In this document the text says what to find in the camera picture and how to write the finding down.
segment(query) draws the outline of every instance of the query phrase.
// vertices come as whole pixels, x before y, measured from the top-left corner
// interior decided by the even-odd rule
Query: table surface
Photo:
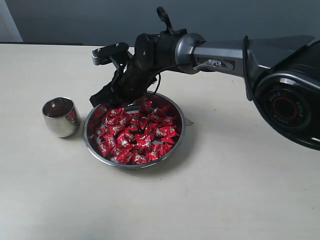
[[[319,152],[265,123],[242,78],[164,72],[158,92],[194,124],[149,168],[100,162],[81,132],[53,136],[43,104],[69,97],[84,122],[113,76],[94,49],[0,44],[1,240],[319,239]]]

